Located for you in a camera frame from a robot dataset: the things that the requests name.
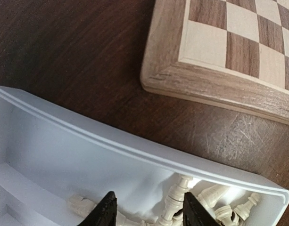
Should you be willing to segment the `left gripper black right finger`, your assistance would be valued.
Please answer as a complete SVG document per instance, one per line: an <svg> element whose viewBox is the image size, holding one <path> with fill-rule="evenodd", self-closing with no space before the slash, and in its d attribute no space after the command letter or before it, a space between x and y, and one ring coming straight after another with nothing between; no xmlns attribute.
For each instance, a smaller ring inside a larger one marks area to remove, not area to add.
<svg viewBox="0 0 289 226"><path fill-rule="evenodd" d="M217 226L217 222L196 197L191 192L187 192L184 194L183 201L183 225Z"/></svg>

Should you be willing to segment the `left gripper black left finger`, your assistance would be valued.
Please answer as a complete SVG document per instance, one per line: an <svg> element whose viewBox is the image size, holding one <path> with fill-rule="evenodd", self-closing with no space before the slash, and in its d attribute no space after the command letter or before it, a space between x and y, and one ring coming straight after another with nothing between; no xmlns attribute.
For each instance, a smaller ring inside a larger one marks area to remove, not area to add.
<svg viewBox="0 0 289 226"><path fill-rule="evenodd" d="M116 217L117 198L110 191L78 226L116 226Z"/></svg>

